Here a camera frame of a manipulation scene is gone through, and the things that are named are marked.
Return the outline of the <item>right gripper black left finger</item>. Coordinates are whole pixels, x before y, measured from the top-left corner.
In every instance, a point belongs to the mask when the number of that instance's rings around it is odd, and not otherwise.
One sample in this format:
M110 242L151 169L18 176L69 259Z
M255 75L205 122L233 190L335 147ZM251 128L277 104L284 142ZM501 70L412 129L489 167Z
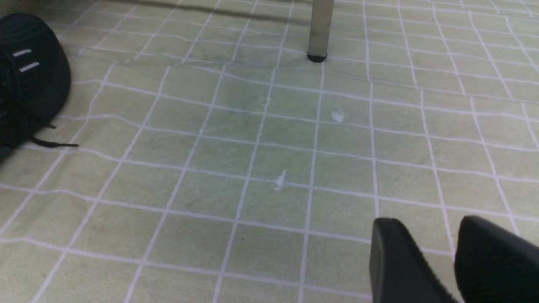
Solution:
M395 218L372 224L369 274L374 303L456 303L414 238Z

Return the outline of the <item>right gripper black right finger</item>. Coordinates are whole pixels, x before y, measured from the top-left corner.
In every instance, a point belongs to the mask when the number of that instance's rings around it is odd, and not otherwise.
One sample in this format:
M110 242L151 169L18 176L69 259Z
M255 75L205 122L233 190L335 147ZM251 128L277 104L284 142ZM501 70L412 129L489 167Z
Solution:
M477 215L458 232L456 282L466 303L537 303L539 249Z

